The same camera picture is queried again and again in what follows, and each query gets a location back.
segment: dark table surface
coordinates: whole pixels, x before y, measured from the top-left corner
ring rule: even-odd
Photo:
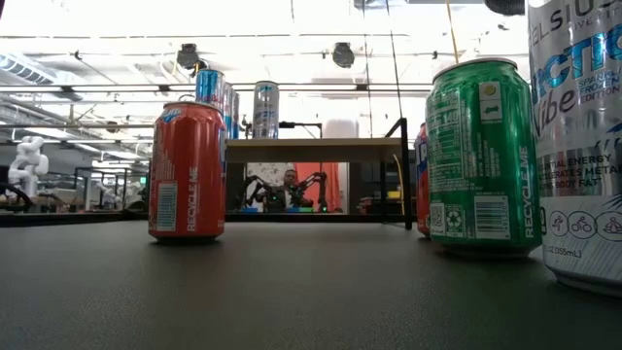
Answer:
[[[622,300],[376,224],[0,229],[0,349],[620,349]]]

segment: cable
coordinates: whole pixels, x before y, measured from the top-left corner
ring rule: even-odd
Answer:
[[[445,0],[445,5],[447,6],[447,16],[449,17],[451,41],[454,44],[454,58],[456,58],[456,64],[458,64],[458,47],[456,46],[456,35],[454,34],[454,22],[451,20],[451,7],[449,6],[449,0]]]
[[[393,158],[396,159],[397,163],[397,175],[399,177],[399,197],[401,198],[401,215],[404,215],[406,211],[404,210],[404,181],[401,178],[401,165],[399,165],[399,159],[397,159],[396,154],[393,154]]]
[[[366,1],[363,1],[363,21],[365,21],[365,6],[366,6]],[[367,55],[367,33],[366,31],[363,32],[363,40],[365,43],[365,84],[367,87],[367,101],[369,102],[369,137],[373,137],[373,122],[372,122],[372,117],[371,117],[371,90],[369,89],[369,57]]]
[[[391,11],[389,11],[389,1],[386,2],[387,4],[387,17],[389,17],[389,19],[391,19]],[[396,85],[397,85],[397,104],[399,106],[399,118],[402,119],[404,118],[404,115],[401,111],[401,91],[399,90],[399,74],[397,73],[397,57],[396,57],[396,43],[393,40],[393,27],[389,24],[389,34],[391,37],[391,49],[393,51],[393,66],[394,69],[396,71]]]

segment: soda can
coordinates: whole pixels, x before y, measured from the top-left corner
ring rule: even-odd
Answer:
[[[207,103],[223,112],[225,75],[213,69],[201,69],[196,74],[194,95],[196,102]]]
[[[224,93],[224,105],[223,116],[225,117],[225,129],[226,129],[226,138],[231,138],[232,129],[233,129],[233,87],[231,84],[225,83],[225,93]]]
[[[430,231],[448,252],[524,257],[541,244],[529,97],[507,59],[474,59],[434,77]]]
[[[257,82],[253,110],[253,138],[279,138],[279,86]]]
[[[173,102],[155,121],[149,234],[214,238],[225,227],[225,124],[216,106]]]
[[[618,5],[528,1],[527,16],[544,263],[563,284],[622,297]]]
[[[430,183],[428,181],[428,136],[426,124],[421,124],[415,140],[415,166],[417,179],[417,229],[430,237]]]
[[[229,133],[229,138],[237,140],[240,138],[240,94],[237,92],[233,92],[233,101],[231,103],[231,118],[233,119],[231,132]]]

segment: white robot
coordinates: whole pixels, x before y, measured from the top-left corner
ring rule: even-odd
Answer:
[[[109,189],[104,184],[98,182],[95,184],[95,188],[99,189],[104,193],[103,204],[111,203],[113,205],[117,205],[121,203],[121,197],[115,194],[115,190]]]
[[[95,184],[95,187],[104,193],[104,203],[113,203],[118,207],[121,207],[123,194],[122,187],[117,188],[117,193],[115,193],[113,189],[107,188],[101,182]],[[140,197],[138,196],[138,192],[140,192],[142,189],[143,187],[140,185],[140,183],[131,183],[127,185],[127,187],[125,188],[125,206],[129,205],[135,200],[139,200]]]
[[[9,184],[21,189],[31,198],[37,196],[39,175],[47,174],[50,169],[48,157],[41,154],[43,144],[43,137],[40,136],[22,138],[17,144],[16,159],[9,167]]]

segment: blue can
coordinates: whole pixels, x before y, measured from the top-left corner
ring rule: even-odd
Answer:
[[[223,116],[225,117],[226,138],[230,139],[233,135],[233,87],[231,84],[225,83],[225,107],[223,109]]]
[[[231,102],[231,117],[233,118],[230,138],[237,140],[240,138],[240,94],[233,92],[233,100]]]
[[[195,101],[216,107],[224,114],[225,74],[213,69],[201,69],[196,74]]]

